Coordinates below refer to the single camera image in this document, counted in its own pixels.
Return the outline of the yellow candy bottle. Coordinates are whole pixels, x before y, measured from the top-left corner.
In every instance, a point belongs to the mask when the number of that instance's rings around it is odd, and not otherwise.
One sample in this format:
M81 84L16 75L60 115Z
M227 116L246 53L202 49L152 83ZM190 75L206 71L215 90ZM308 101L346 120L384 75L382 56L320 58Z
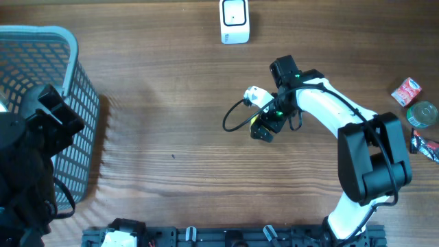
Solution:
M250 126L252 126L254 123L255 123L255 121L257 120L257 116L255 116L255 117L253 117L251 120L250 120Z

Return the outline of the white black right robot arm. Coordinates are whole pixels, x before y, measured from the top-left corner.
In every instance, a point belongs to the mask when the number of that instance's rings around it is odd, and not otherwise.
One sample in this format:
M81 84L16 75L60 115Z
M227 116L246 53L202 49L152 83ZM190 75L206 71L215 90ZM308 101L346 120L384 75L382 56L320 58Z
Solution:
M412 171L399 118L378 114L350 100L315 70L301 71L291 55L270 65L277 92L257 86L243 100L257 106L250 118L253 139L270 142L284 124L303 113L314 116L337 139L337 175L343 193L324 219L319 242L350 244L364 235L377 209L392 207L399 190L412 180Z

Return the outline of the black red snack packet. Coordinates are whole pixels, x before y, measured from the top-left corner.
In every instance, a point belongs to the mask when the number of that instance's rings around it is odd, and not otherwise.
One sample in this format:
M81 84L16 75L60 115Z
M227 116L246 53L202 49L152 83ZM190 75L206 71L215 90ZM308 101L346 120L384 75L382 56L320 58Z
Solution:
M424 154L427 158L438 163L438 142L423 138L420 133L412 128L410 139L410 153Z

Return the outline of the red white snack box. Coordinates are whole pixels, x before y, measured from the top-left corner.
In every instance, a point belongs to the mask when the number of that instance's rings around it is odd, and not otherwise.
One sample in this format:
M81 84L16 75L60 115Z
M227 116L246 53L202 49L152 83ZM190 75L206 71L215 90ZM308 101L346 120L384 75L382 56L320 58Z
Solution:
M411 77L406 78L403 83L395 89L391 96L402 106L408 106L412 100L422 91L422 87Z

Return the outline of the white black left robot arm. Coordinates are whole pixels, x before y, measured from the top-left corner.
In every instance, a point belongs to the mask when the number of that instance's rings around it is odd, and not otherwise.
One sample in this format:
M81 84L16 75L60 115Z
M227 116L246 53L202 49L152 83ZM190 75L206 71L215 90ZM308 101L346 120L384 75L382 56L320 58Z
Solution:
M1 113L2 246L43 246L50 223L75 213L58 212L56 187L72 209L76 203L67 186L54 176L51 158L72 145L84 122L50 84L38 101L43 107L27 118Z

